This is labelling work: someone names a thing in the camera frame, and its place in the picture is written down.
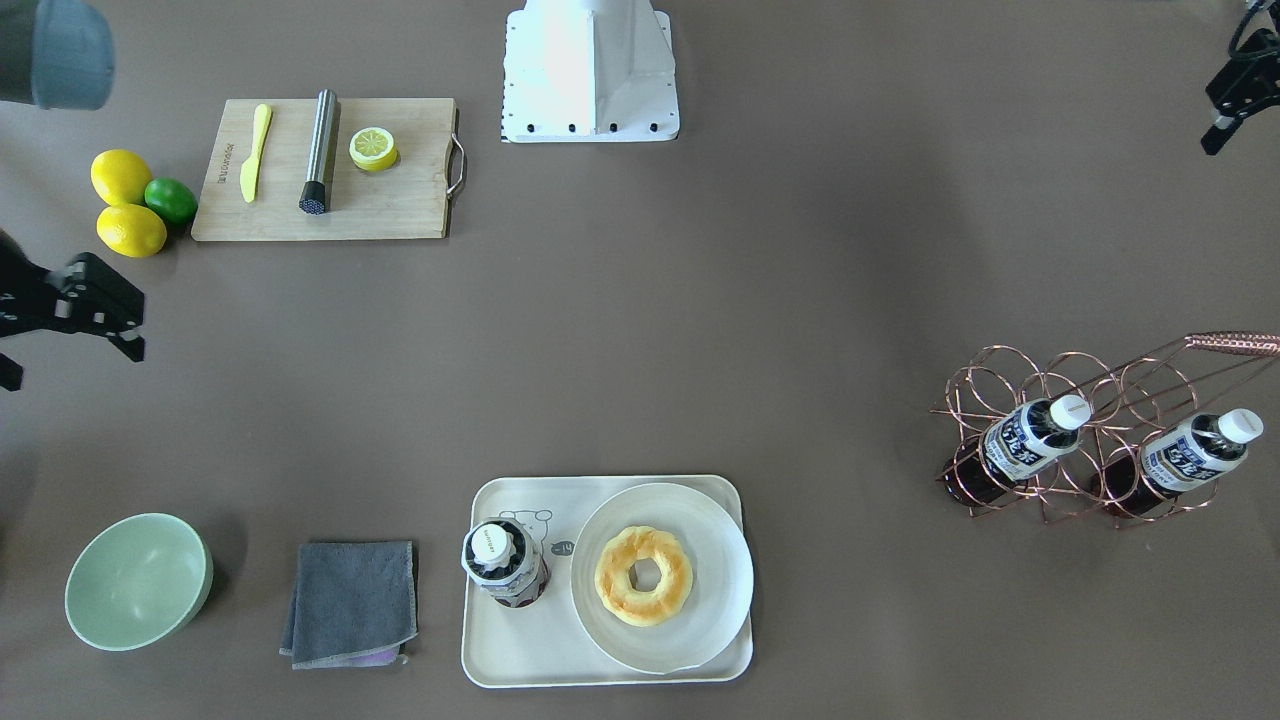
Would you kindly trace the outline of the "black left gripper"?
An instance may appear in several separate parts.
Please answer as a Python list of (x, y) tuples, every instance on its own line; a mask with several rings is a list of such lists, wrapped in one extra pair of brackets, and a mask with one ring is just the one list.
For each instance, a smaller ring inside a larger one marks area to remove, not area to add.
[[(1256, 17), (1271, 18), (1274, 29), (1245, 31)], [(1213, 124), (1199, 143), (1213, 156), (1243, 122), (1279, 104), (1277, 1), (1244, 1), (1244, 14), (1228, 41), (1228, 61), (1208, 82), (1206, 94), (1213, 106)]]

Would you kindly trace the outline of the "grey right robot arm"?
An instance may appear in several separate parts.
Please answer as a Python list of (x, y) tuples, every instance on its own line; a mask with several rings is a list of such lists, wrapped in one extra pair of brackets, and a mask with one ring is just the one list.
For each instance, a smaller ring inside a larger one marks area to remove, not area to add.
[[(104, 15), (84, 1), (1, 4), (3, 101), (97, 110), (114, 81), (114, 44)], [(92, 252), (64, 266), (32, 263), (1, 234), (1, 336), (35, 331), (104, 337), (131, 361), (145, 360), (138, 334), (145, 293)]]

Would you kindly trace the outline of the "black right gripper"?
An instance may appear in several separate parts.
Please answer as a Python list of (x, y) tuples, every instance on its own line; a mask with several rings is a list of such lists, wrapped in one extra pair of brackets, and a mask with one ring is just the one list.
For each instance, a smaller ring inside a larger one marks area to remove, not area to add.
[[(93, 334), (106, 338), (131, 361), (145, 360), (145, 293), (92, 252), (74, 256), (63, 269), (33, 264), (1, 231), (1, 337), (33, 331)], [(18, 391), (24, 369), (0, 355), (0, 386)]]

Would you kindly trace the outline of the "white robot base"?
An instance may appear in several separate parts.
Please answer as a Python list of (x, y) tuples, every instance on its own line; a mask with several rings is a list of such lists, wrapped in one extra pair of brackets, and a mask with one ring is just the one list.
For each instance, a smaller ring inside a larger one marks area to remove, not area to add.
[(649, 1), (527, 1), (506, 18), (507, 143), (678, 137), (669, 15)]

